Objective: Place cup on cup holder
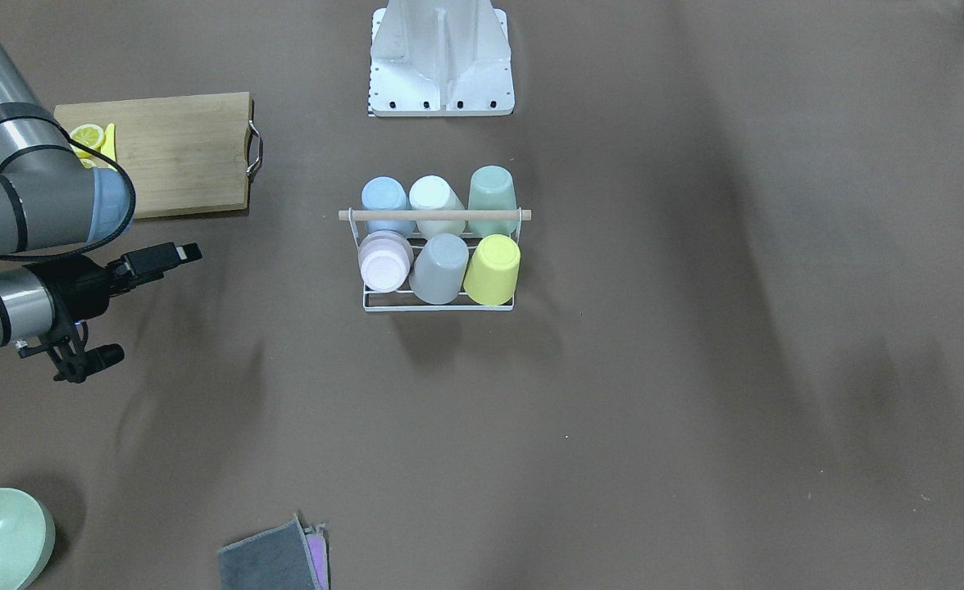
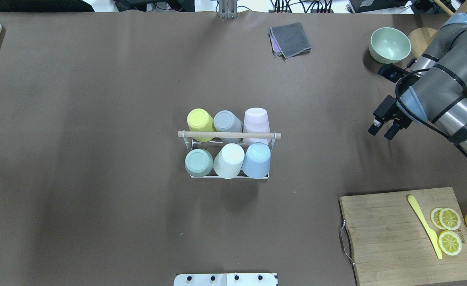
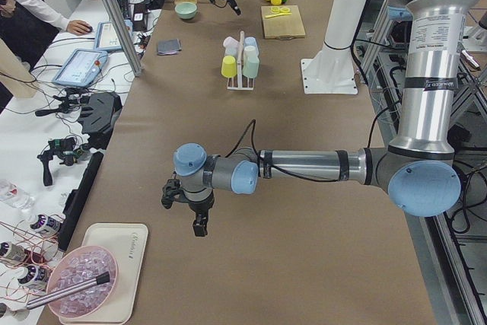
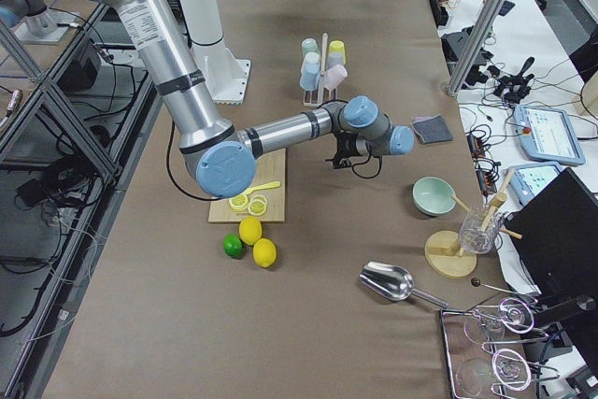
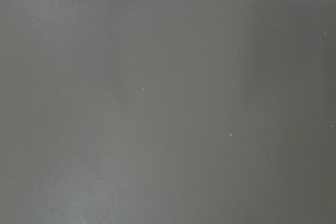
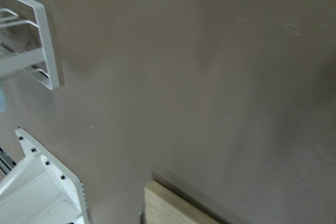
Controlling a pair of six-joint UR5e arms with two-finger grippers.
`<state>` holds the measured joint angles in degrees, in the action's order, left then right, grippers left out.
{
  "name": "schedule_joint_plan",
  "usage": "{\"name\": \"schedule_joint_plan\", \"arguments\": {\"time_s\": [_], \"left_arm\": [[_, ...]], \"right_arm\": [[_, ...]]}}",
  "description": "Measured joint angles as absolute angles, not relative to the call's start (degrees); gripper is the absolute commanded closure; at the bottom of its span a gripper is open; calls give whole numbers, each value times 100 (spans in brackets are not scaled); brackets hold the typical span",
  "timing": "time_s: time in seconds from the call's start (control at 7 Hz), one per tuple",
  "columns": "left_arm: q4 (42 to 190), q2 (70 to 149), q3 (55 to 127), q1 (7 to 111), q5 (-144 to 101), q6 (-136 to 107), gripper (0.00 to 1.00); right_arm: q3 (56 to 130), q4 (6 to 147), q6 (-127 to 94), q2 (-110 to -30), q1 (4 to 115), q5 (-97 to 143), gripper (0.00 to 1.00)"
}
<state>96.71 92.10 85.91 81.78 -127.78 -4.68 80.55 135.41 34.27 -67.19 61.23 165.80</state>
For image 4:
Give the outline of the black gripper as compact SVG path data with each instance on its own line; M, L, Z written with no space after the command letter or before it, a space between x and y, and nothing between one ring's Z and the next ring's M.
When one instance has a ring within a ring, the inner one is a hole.
M351 157L369 155L366 140L360 135L335 135L335 139L334 168L351 167Z

